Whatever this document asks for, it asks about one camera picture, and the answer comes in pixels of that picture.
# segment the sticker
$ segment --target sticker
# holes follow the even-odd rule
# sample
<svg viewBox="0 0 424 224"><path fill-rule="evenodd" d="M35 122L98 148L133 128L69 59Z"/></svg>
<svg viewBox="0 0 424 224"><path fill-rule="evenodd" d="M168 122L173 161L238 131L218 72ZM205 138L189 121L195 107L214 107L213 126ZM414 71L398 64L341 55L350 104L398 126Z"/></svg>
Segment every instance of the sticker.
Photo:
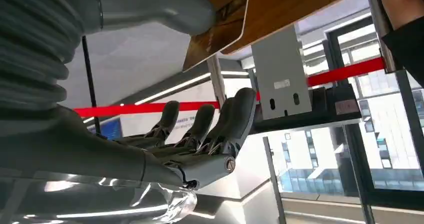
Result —
<svg viewBox="0 0 424 224"><path fill-rule="evenodd" d="M281 89L290 86L290 80L286 79L283 81L274 82L274 89Z"/></svg>
<svg viewBox="0 0 424 224"><path fill-rule="evenodd" d="M355 100L343 100L335 103L335 111L337 115L344 115L358 112L358 105Z"/></svg>

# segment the corrugated flexible cover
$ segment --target corrugated flexible cover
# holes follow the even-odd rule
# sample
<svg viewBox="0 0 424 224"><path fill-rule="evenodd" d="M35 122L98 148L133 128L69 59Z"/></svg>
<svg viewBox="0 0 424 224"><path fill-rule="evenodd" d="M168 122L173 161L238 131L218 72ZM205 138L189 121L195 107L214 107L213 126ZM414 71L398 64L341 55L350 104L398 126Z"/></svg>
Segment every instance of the corrugated flexible cover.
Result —
<svg viewBox="0 0 424 224"><path fill-rule="evenodd" d="M83 35L156 21L183 33L215 20L207 0L0 0L0 110L48 110Z"/></svg>

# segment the white panel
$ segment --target white panel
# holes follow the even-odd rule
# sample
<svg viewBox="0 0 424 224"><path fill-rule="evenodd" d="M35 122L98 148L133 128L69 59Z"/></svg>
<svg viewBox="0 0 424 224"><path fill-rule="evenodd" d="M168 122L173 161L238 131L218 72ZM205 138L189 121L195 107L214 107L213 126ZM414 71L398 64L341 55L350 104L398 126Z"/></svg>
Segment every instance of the white panel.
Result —
<svg viewBox="0 0 424 224"><path fill-rule="evenodd" d="M265 120L312 110L300 49L294 26L252 45Z"/></svg>

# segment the red stanchion belt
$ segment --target red stanchion belt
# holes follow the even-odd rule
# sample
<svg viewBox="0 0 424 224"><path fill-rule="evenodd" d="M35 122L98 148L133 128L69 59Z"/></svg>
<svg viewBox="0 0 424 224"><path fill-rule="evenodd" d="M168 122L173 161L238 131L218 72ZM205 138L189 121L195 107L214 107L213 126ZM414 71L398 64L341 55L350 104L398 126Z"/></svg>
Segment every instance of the red stanchion belt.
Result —
<svg viewBox="0 0 424 224"><path fill-rule="evenodd" d="M349 65L340 69L328 71L322 74L312 75L308 77L307 83L309 87L326 84L347 79L349 77L364 75L369 72L384 69L384 62L382 58L376 58L364 61L358 64ZM260 94L257 93L257 100L260 100ZM220 104L218 101L210 102L182 102L180 103L180 111L198 110L204 104L214 105L219 109ZM136 114L136 113L154 113L162 112L165 103L152 103L141 105L124 105L124 106L107 106L96 108L77 108L74 109L81 117L105 117L116 116L122 114Z"/></svg>

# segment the glass window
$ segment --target glass window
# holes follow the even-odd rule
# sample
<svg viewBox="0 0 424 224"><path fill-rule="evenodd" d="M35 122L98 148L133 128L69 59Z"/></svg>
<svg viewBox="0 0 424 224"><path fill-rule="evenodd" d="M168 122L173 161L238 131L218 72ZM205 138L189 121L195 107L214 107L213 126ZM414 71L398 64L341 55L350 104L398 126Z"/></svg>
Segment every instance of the glass window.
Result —
<svg viewBox="0 0 424 224"><path fill-rule="evenodd" d="M352 50L352 58L355 62L380 56L380 45L378 43Z"/></svg>
<svg viewBox="0 0 424 224"><path fill-rule="evenodd" d="M357 29L355 31L349 32L347 34L344 35L340 35L338 37L338 42L340 44L346 43L348 41L357 39L359 37L374 33L376 31L376 28L374 27L374 25L368 25L365 26L363 28Z"/></svg>
<svg viewBox="0 0 424 224"><path fill-rule="evenodd" d="M267 133L274 150L273 161L279 163L278 177L282 192L318 193L325 195L356 196L356 182L348 149L343 148L345 136L340 127L326 127L305 131L274 131ZM290 134L288 150L283 150L281 139ZM313 148L308 139L313 140Z"/></svg>
<svg viewBox="0 0 424 224"><path fill-rule="evenodd" d="M340 44L348 43L374 31L373 25L366 26L339 36L338 40ZM344 56L343 62L345 65L356 64L380 57L379 46L379 43L372 39L361 44L356 43L355 46L343 49L342 54L347 53L349 57L348 61ZM395 75L387 75L384 70L379 70L353 77L349 82L357 86L355 94L359 98L363 116L359 127L375 187L416 190L415 183L423 181L423 177ZM420 115L421 107L424 108L422 91L417 90L413 95ZM413 177L411 173L416 173L418 178ZM413 188L409 184L403 184L407 182L413 182Z"/></svg>
<svg viewBox="0 0 424 224"><path fill-rule="evenodd" d="M383 163L384 168L391 168L392 167L392 164L390 163L389 159L382 159L381 161Z"/></svg>
<svg viewBox="0 0 424 224"><path fill-rule="evenodd" d="M311 159L311 161L312 161L313 167L318 167L318 160L317 159Z"/></svg>
<svg viewBox="0 0 424 224"><path fill-rule="evenodd" d="M379 147L379 149L380 149L380 151L386 151L387 150L387 146L386 145L378 145Z"/></svg>
<svg viewBox="0 0 424 224"><path fill-rule="evenodd" d="M288 150L284 151L284 158L286 159L286 161L290 161L290 154L289 154Z"/></svg>

